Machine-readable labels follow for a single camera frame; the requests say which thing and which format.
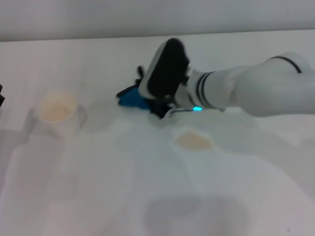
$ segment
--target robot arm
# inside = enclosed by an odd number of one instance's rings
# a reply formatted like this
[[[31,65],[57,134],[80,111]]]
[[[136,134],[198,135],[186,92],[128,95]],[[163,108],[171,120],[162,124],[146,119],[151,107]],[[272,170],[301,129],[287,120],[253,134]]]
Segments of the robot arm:
[[[189,110],[240,107],[257,117],[315,114],[315,72],[298,54],[222,71],[192,70],[189,76],[188,63],[179,40],[164,42],[140,84],[140,94]]]

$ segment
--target paper cup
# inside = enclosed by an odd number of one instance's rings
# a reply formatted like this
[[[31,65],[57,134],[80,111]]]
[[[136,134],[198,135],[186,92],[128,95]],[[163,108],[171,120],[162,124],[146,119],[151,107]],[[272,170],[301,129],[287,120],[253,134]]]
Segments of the paper cup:
[[[69,138],[80,130],[76,96],[69,91],[48,93],[39,103],[37,113],[59,138]]]

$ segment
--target dark object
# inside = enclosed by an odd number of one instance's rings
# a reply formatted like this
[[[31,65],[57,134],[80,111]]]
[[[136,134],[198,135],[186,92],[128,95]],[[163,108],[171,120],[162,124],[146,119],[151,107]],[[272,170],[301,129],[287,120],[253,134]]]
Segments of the dark object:
[[[285,61],[289,62],[296,69],[297,73],[299,73],[299,74],[302,73],[302,70],[299,68],[299,66],[294,61],[290,60],[289,58],[282,57],[282,56],[276,56],[276,57],[273,57],[273,58],[279,58],[279,59],[282,59],[282,60],[285,60]]]
[[[158,49],[153,61],[156,63],[150,65],[145,75],[145,81],[148,81],[148,91],[157,99],[163,99],[165,96],[174,97],[180,83],[185,84],[188,80],[186,71],[189,59],[186,57],[183,43],[177,38],[171,38],[162,44]]]
[[[2,88],[3,88],[2,85],[0,85],[0,107],[1,107],[1,105],[3,103],[3,101],[5,100],[5,98],[1,95]]]
[[[140,78],[135,80],[135,84],[117,93],[116,96],[119,98],[118,104],[126,107],[138,107],[150,110],[151,113],[162,119],[171,107],[165,101],[146,99],[140,95],[138,87],[144,76],[143,68],[138,66],[137,72]]]

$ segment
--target blue light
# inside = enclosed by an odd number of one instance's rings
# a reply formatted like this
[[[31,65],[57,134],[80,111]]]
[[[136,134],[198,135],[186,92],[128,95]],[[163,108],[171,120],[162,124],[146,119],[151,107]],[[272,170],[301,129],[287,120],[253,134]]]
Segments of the blue light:
[[[193,109],[192,109],[193,111],[202,111],[202,108],[201,107],[194,107]]]

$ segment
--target white table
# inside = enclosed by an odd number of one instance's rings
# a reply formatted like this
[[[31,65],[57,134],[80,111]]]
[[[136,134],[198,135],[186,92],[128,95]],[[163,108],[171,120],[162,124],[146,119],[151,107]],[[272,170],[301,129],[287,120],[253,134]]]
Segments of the white table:
[[[232,109],[165,125],[116,105],[168,38],[0,43],[1,236],[315,234],[315,116],[257,119]],[[200,70],[285,51],[315,66],[315,30],[179,38]],[[59,88],[75,91],[87,113],[67,142],[33,118],[39,98]],[[211,136],[212,149],[177,147],[187,129]]]

